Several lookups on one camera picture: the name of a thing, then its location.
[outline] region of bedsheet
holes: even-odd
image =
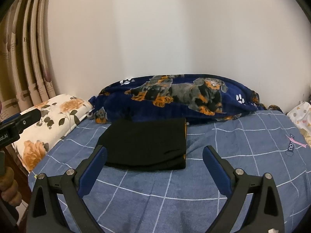
[[[91,154],[107,127],[90,120],[81,122],[29,174],[30,187],[41,172],[53,176],[76,168]],[[203,148],[212,145],[234,168],[240,167],[250,175],[273,175],[289,233],[311,203],[311,150],[294,143],[294,153],[288,154],[290,135],[306,144],[288,117],[270,110],[237,120],[190,126],[185,169],[133,172],[104,166],[83,199],[105,232],[205,232],[226,201],[202,160]],[[240,228],[251,196],[247,195],[232,232]],[[59,200],[70,228],[79,232],[63,195]]]

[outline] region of curtain fold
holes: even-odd
[[[0,120],[53,98],[44,45],[45,0],[15,0],[0,22]]]

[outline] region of floral pillowcase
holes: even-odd
[[[93,109],[89,102],[62,94],[21,114],[35,108],[41,111],[41,120],[24,130],[21,138],[12,144],[18,158],[29,172]]]

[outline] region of dachshund print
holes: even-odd
[[[169,103],[187,105],[189,109],[214,116],[222,113],[221,91],[227,92],[225,83],[214,78],[197,78],[193,83],[173,84],[173,78],[180,75],[154,76],[142,86],[130,89],[135,101],[152,101],[157,107]]]
[[[96,123],[106,124],[108,122],[107,113],[104,110],[104,107],[102,107],[99,111],[97,111],[94,114],[94,118],[95,118]]]

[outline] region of folded black garment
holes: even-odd
[[[97,144],[107,149],[107,166],[141,171],[184,169],[186,127],[184,118],[150,122],[119,119]]]

